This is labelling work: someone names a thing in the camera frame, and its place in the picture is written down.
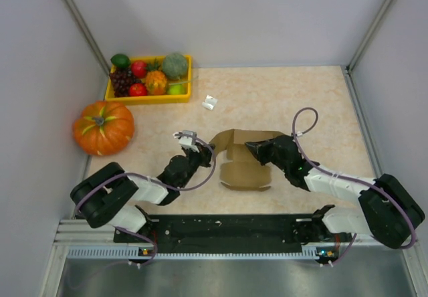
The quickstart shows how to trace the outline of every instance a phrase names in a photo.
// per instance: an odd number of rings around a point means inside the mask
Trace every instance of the pumpkin stem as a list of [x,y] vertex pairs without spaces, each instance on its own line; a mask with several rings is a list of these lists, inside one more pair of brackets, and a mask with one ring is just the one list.
[[96,125],[98,125],[98,126],[102,126],[105,122],[105,119],[101,116],[93,116],[92,120],[94,120]]

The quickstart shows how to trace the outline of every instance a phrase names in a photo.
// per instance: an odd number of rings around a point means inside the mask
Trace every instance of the cardboard box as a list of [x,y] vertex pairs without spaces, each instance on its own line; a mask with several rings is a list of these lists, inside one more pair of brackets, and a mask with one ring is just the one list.
[[283,133],[231,129],[220,132],[210,141],[215,154],[226,150],[229,162],[220,166],[221,184],[231,190],[266,191],[271,183],[270,167],[262,166],[245,146],[245,142],[263,141]]

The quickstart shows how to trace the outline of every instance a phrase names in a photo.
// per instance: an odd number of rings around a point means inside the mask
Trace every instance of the white wall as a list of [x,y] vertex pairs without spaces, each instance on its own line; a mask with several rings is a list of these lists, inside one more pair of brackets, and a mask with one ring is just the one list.
[[32,297],[86,158],[71,125],[105,76],[62,0],[0,6],[0,295]]
[[383,0],[75,0],[106,58],[199,66],[348,64]]
[[[386,172],[428,215],[428,0],[397,0],[354,73]],[[428,253],[428,221],[419,231]]]

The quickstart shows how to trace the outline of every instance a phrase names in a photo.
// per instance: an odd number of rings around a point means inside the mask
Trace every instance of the grapes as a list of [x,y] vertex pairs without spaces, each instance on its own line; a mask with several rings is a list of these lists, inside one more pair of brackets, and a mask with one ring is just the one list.
[[125,98],[129,96],[129,87],[135,83],[141,82],[132,74],[130,68],[118,68],[114,73],[110,73],[109,76],[113,84],[115,98]]

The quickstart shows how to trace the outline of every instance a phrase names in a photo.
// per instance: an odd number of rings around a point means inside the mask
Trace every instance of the orange squash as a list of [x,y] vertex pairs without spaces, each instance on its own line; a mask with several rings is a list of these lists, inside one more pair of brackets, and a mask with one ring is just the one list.
[[132,113],[120,102],[97,101],[87,106],[73,124],[73,136],[89,155],[112,155],[134,135]]

